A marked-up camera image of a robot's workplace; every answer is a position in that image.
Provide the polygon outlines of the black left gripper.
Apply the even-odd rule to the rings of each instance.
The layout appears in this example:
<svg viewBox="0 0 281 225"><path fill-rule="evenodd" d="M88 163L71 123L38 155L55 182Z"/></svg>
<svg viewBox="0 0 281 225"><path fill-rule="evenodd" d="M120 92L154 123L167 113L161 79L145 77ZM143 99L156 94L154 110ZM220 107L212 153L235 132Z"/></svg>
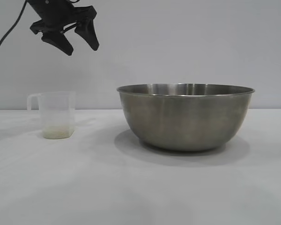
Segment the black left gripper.
<svg viewBox="0 0 281 225"><path fill-rule="evenodd" d="M65 26L77 23L75 33L83 38L92 50L97 51L99 42L94 22L97 12L93 6L75 7L68 0L30 0L29 5L40 16L30 29L34 34L43 32L42 41L71 56L74 49L65 37Z"/></svg>

